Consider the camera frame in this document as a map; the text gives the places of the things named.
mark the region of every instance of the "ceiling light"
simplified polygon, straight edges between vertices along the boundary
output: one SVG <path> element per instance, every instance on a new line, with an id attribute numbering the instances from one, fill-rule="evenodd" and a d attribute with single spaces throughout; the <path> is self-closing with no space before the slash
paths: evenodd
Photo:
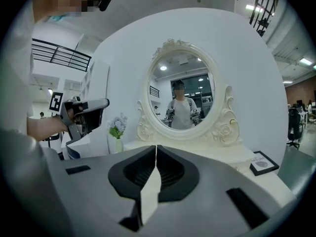
<path id="1" fill-rule="evenodd" d="M 254 9 L 254 6 L 247 4 L 247 5 L 246 5 L 246 9 L 253 10 L 253 9 Z M 257 7 L 257 8 L 256 8 L 256 11 L 263 12 L 263 9 L 261 9 L 260 7 Z"/>
<path id="2" fill-rule="evenodd" d="M 300 60 L 300 62 L 302 62 L 302 63 L 304 63 L 304 64 L 307 64 L 307 65 L 312 64 L 312 62 L 311 62 L 311 61 L 306 60 L 305 58 L 302 58 L 302 59 Z"/>

